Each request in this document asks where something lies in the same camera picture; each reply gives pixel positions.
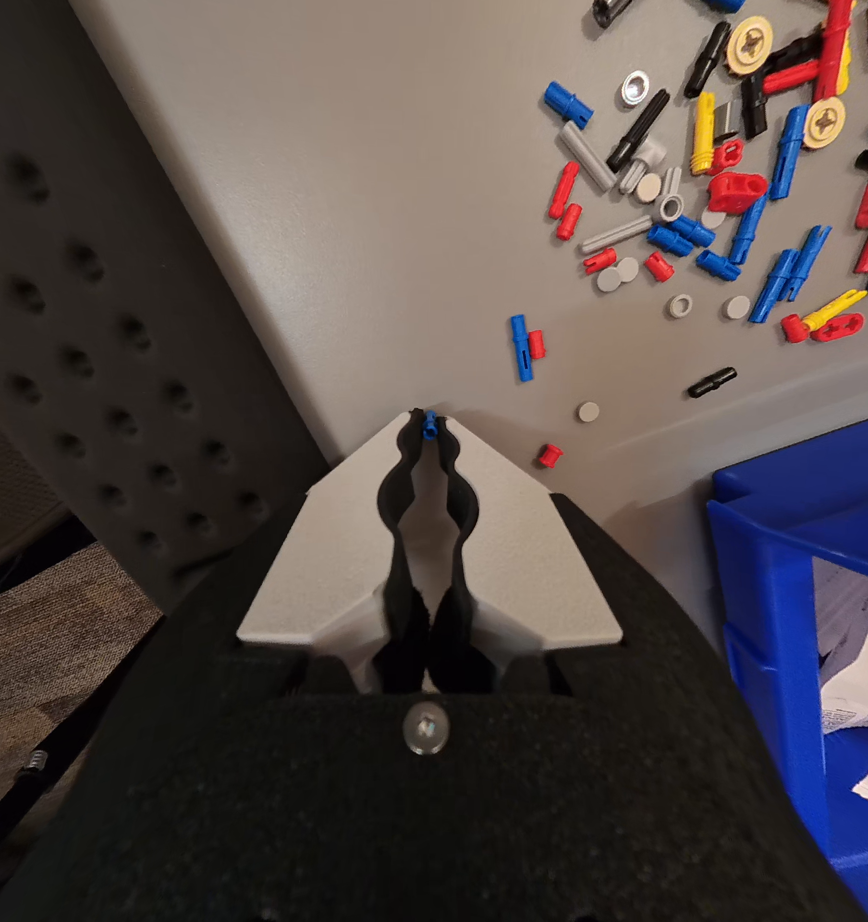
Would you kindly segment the black perforated panel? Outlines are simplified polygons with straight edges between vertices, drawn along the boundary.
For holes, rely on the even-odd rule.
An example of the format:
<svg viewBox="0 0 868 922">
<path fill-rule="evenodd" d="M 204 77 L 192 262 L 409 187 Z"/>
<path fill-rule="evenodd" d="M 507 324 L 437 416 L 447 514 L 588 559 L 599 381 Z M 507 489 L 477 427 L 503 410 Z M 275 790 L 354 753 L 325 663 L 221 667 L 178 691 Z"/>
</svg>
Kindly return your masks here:
<svg viewBox="0 0 868 922">
<path fill-rule="evenodd" d="M 68 2 L 0 2 L 0 428 L 163 611 L 327 472 Z"/>
</svg>

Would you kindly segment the pile of colourful lego pins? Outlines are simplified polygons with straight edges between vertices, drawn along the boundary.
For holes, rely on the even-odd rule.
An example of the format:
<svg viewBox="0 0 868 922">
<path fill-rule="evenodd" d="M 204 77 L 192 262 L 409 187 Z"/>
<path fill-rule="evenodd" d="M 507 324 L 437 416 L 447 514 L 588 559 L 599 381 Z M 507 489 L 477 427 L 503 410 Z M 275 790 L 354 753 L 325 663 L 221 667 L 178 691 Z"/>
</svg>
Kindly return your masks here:
<svg viewBox="0 0 868 922">
<path fill-rule="evenodd" d="M 509 323 L 598 455 L 677 455 L 868 357 L 868 2 L 596 2 L 539 94 L 585 279 Z"/>
</svg>

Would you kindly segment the blue plastic bin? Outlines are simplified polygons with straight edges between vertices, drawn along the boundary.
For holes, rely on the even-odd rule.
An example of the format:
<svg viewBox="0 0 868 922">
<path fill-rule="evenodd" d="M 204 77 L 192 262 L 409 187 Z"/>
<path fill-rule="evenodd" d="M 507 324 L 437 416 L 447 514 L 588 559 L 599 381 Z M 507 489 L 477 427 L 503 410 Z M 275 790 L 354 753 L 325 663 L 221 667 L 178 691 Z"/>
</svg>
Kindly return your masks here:
<svg viewBox="0 0 868 922">
<path fill-rule="evenodd" d="M 868 420 L 713 475 L 731 674 L 809 833 L 868 914 L 868 728 L 825 734 L 818 562 L 868 578 Z"/>
</svg>

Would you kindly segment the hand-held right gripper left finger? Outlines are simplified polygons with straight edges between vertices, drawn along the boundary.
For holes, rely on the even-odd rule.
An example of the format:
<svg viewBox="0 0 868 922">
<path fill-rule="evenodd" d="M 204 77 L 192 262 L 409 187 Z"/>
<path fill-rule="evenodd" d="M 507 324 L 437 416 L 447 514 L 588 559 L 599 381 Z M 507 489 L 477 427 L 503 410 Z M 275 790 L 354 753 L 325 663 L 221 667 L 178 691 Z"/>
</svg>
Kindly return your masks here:
<svg viewBox="0 0 868 922">
<path fill-rule="evenodd" d="M 413 693 L 424 681 L 429 615 L 400 524 L 427 414 L 403 412 L 308 492 L 236 636 L 248 645 L 333 656 L 361 692 Z"/>
</svg>

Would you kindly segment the white paper slips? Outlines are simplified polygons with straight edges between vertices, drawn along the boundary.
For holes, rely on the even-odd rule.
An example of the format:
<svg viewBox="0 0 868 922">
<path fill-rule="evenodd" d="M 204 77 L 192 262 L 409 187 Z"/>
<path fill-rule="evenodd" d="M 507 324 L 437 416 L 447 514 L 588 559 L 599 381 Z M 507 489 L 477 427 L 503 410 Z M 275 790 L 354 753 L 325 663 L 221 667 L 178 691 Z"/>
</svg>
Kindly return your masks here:
<svg viewBox="0 0 868 922">
<path fill-rule="evenodd" d="M 868 728 L 868 577 L 813 560 L 821 729 Z"/>
</svg>

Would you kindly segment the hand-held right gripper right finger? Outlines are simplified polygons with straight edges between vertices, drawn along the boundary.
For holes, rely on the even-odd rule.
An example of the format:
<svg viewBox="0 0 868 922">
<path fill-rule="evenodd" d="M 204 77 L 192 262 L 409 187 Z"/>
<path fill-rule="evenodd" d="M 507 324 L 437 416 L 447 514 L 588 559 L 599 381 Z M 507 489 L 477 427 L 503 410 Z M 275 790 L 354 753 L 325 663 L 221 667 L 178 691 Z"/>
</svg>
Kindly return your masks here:
<svg viewBox="0 0 868 922">
<path fill-rule="evenodd" d="M 453 418 L 438 421 L 458 534 L 431 626 L 431 680 L 489 693 L 520 658 L 610 646 L 624 631 L 553 493 Z"/>
</svg>

